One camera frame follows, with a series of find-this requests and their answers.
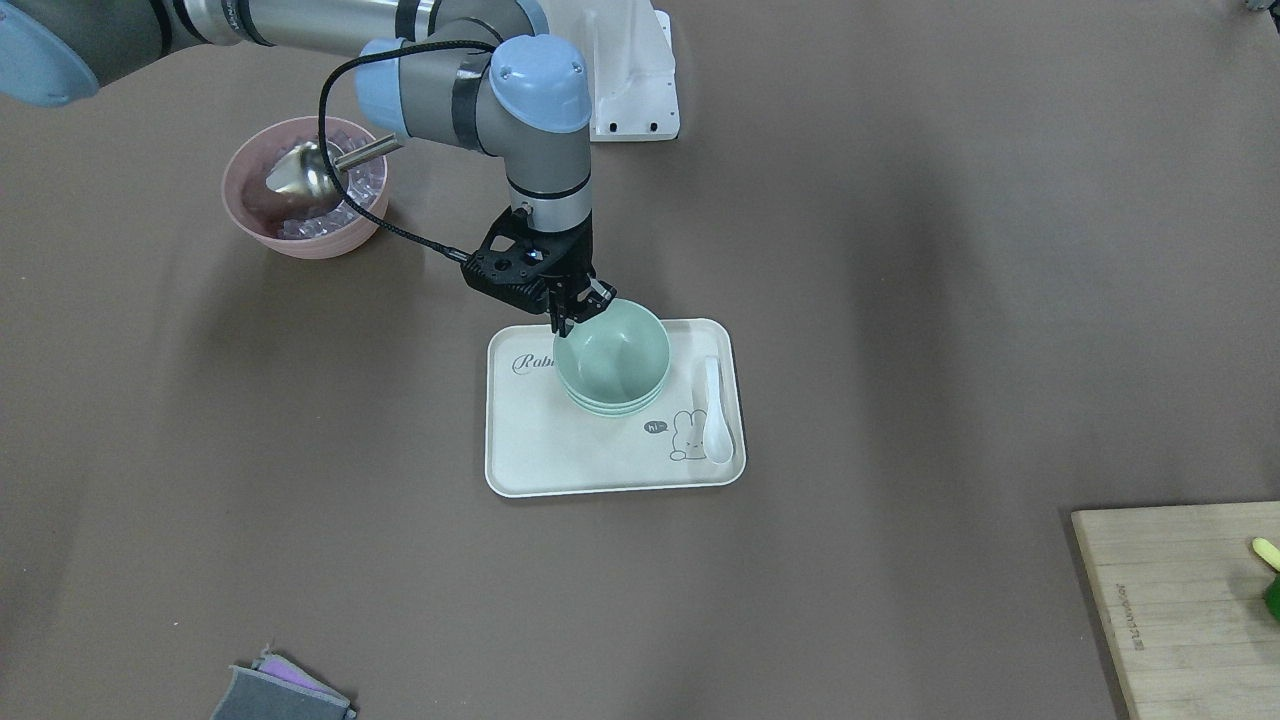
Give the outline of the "robot arm on right side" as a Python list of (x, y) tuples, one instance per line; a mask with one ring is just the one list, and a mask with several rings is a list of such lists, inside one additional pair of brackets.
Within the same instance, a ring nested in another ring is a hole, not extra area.
[(509, 206), (480, 247), (420, 243), (467, 284), (566, 337), (614, 301), (593, 266), (588, 64), (536, 1), (5, 1), (3, 94), (61, 108), (198, 45), (343, 58), (375, 126), (499, 158)]

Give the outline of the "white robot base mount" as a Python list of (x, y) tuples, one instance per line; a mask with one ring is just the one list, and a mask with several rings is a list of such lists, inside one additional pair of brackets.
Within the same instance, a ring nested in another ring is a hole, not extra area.
[(595, 102), (591, 141), (677, 138), (681, 113), (669, 14), (652, 1), (602, 1), (589, 27)]

